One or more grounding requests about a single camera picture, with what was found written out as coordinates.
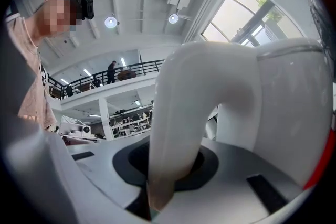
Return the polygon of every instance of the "black railing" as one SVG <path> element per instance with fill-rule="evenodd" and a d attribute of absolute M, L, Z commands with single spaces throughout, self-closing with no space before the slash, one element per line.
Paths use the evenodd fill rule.
<path fill-rule="evenodd" d="M 145 76 L 152 72 L 159 72 L 164 60 L 135 63 L 133 65 L 115 68 L 114 83 L 118 81 Z M 91 89 L 113 83 L 113 79 L 108 77 L 108 71 L 99 72 L 71 82 L 69 85 L 62 85 L 52 77 L 49 77 L 49 92 L 51 97 L 64 99 L 72 94 L 89 91 Z"/>

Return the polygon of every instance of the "ceiling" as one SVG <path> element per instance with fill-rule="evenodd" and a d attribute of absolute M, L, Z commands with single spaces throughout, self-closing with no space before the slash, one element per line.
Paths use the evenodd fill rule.
<path fill-rule="evenodd" d="M 29 17 L 44 0 L 15 1 L 21 15 Z M 191 0 L 181 15 L 190 16 L 201 2 Z M 175 9 L 167 0 L 94 0 L 94 19 L 85 19 L 70 35 L 45 39 L 39 46 L 41 60 L 51 76 L 73 81 L 83 76 L 83 68 L 92 73 L 106 70 L 111 59 L 129 50 L 179 46 L 186 20 L 168 23 Z M 109 29 L 104 20 L 112 14 L 120 25 Z"/>
<path fill-rule="evenodd" d="M 135 104 L 136 100 L 139 100 L 141 105 L 150 105 L 154 99 L 155 85 L 140 88 L 134 91 L 128 91 L 113 95 L 106 98 L 109 115 L 112 116 L 114 112 L 122 109 L 130 110 L 136 109 L 139 106 Z M 84 122 L 96 122 L 100 121 L 99 118 L 90 117 L 89 115 L 100 115 L 98 100 L 91 101 L 85 104 L 81 104 L 72 109 L 62 111 L 63 115 L 82 120 Z"/>

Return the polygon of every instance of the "tree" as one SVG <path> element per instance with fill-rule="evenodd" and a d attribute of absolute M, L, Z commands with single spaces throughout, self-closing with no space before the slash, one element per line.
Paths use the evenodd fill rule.
<path fill-rule="evenodd" d="M 267 0 L 257 0 L 258 7 L 260 8 Z M 278 23 L 282 19 L 282 14 L 275 7 L 266 15 L 269 20 L 273 20 Z"/>

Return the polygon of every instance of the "window frame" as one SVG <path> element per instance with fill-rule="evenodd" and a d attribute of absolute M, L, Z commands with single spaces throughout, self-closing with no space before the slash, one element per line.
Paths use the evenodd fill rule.
<path fill-rule="evenodd" d="M 246 7 L 243 3 L 240 3 L 238 0 L 233 0 L 236 3 L 238 3 L 239 5 L 241 5 L 242 7 L 244 7 L 245 9 L 247 9 L 248 11 L 250 11 L 253 14 L 253 17 L 241 28 L 241 30 L 230 40 L 229 38 L 227 38 L 227 36 L 212 22 L 212 20 L 214 19 L 214 17 L 216 16 L 216 14 L 218 13 L 219 9 L 221 8 L 221 6 L 223 5 L 225 0 L 223 0 L 221 2 L 221 4 L 219 5 L 218 9 L 216 10 L 216 12 L 214 13 L 214 15 L 211 17 L 211 19 L 209 20 L 209 23 L 206 25 L 206 27 L 204 28 L 204 30 L 201 33 L 202 38 L 204 38 L 206 41 L 208 41 L 208 39 L 204 36 L 204 32 L 205 30 L 208 28 L 208 26 L 210 24 L 212 24 L 223 36 L 224 38 L 226 38 L 229 42 L 232 43 L 238 43 L 241 44 L 243 41 L 245 41 L 246 39 L 248 39 L 252 45 L 254 47 L 260 46 L 259 42 L 256 40 L 256 38 L 254 36 L 252 36 L 252 33 L 254 30 L 256 30 L 256 28 L 259 25 L 262 25 L 263 28 L 265 28 L 265 23 L 262 20 L 270 11 L 273 7 L 277 7 L 285 16 L 286 13 L 283 12 L 281 10 L 281 8 L 279 8 L 273 1 L 271 0 L 266 0 L 266 2 L 260 7 L 260 9 L 254 13 L 251 9 L 249 9 L 248 7 Z M 296 23 L 293 22 L 293 20 L 287 16 L 289 20 L 291 20 L 291 22 L 295 25 L 295 27 L 299 30 L 299 32 L 302 34 L 300 28 L 296 25 Z"/>

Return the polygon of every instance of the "ceiling light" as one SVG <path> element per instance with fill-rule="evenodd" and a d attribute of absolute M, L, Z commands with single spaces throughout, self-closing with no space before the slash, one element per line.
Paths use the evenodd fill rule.
<path fill-rule="evenodd" d="M 105 19 L 105 26 L 107 28 L 115 28 L 117 26 L 117 24 L 118 24 L 118 21 L 114 17 L 107 17 Z"/>
<path fill-rule="evenodd" d="M 61 81 L 63 81 L 65 84 L 69 84 L 69 83 L 67 83 L 64 79 L 61 79 Z"/>
<path fill-rule="evenodd" d="M 121 63 L 122 63 L 123 66 L 126 66 L 124 58 L 120 58 L 120 61 L 121 61 Z"/>
<path fill-rule="evenodd" d="M 177 14 L 172 14 L 171 16 L 169 16 L 169 22 L 171 24 L 176 24 L 178 21 L 178 15 Z"/>
<path fill-rule="evenodd" d="M 90 77 L 93 78 L 93 76 L 91 76 L 91 74 L 90 74 L 86 69 L 83 69 L 83 71 L 84 71 L 88 76 L 90 76 Z"/>

